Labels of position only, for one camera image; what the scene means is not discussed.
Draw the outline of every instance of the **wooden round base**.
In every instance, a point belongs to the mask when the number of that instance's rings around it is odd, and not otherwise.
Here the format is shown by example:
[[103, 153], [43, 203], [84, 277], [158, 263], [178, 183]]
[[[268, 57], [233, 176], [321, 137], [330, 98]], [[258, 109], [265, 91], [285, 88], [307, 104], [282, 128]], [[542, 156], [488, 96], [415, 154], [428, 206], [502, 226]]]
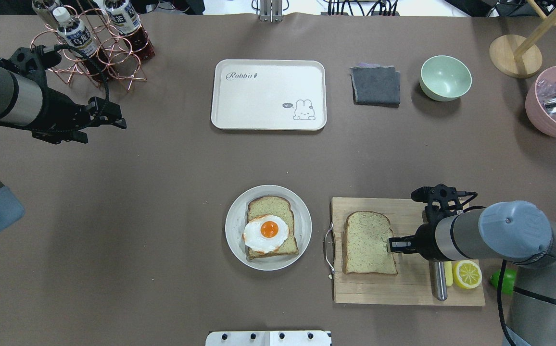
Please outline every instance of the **wooden round base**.
[[526, 40], [520, 35], [504, 35], [492, 42], [490, 45], [490, 58], [494, 66], [507, 76], [515, 78], [532, 77], [541, 68], [543, 57], [537, 46], [532, 46], [522, 55], [515, 59], [513, 52]]

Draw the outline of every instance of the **gray cloth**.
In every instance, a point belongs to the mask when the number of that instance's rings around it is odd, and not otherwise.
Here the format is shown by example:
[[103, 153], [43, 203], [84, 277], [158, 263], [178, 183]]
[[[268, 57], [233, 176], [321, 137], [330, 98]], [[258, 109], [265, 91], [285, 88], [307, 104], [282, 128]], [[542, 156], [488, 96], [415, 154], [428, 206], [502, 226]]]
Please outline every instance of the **gray cloth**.
[[399, 105], [400, 72], [394, 66], [360, 64], [351, 68], [357, 105]]

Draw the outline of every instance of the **white plate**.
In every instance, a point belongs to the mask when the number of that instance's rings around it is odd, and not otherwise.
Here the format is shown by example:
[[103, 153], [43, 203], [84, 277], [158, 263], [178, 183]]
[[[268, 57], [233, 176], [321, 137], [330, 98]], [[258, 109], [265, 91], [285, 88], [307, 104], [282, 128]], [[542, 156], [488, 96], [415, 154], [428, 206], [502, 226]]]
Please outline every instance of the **white plate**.
[[316, 131], [326, 122], [319, 62], [227, 59], [216, 65], [212, 124], [219, 129]]
[[[295, 239], [300, 252], [296, 255], [273, 256], [271, 258], [249, 260], [246, 245], [241, 238], [243, 228], [248, 223], [248, 204], [264, 196], [278, 196], [291, 204], [295, 218]], [[278, 270], [291, 265], [306, 250], [313, 232], [313, 221], [304, 201], [293, 191], [277, 185], [261, 185], [244, 192], [233, 202], [225, 221], [225, 235], [233, 254], [245, 265], [258, 270]]]

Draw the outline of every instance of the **green pepper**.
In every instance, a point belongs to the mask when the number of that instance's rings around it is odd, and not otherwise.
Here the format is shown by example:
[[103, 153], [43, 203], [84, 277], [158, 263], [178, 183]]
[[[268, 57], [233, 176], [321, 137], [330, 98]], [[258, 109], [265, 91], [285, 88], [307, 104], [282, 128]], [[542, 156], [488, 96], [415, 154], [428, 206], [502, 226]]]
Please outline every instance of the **green pepper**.
[[[512, 295], [513, 294], [513, 285], [515, 285], [515, 275], [516, 271], [513, 269], [505, 269], [505, 276], [503, 277], [503, 288], [502, 291], [504, 294]], [[492, 276], [490, 276], [490, 283], [498, 288], [498, 279], [500, 278], [500, 269], [496, 270]]]

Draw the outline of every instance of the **soda bottle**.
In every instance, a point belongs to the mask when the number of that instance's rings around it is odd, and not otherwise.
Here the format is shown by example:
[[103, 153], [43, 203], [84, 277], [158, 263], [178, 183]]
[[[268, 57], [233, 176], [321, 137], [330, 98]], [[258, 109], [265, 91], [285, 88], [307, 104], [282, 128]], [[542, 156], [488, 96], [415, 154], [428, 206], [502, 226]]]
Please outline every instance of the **soda bottle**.
[[[84, 52], [91, 61], [100, 68], [105, 74], [107, 79], [111, 79], [107, 73], [107, 65], [104, 63], [108, 61], [105, 52], [96, 45], [92, 34], [89, 32], [88, 28], [85, 26], [83, 20], [71, 16], [69, 11], [64, 7], [56, 7], [53, 10], [53, 15], [56, 20], [58, 20], [58, 35], [65, 39], [67, 44], [73, 46], [80, 51]], [[79, 53], [72, 51], [77, 57], [82, 57]], [[84, 66], [88, 69], [88, 72], [92, 79], [97, 82], [102, 82], [102, 78], [99, 75], [99, 70], [87, 59], [82, 61]]]
[[105, 0], [104, 6], [115, 28], [130, 41], [133, 53], [142, 61], [152, 59], [156, 55], [152, 42], [130, 0]]
[[32, 0], [32, 9], [38, 16], [49, 25], [50, 28], [58, 29], [58, 21], [51, 12], [60, 6], [60, 0]]

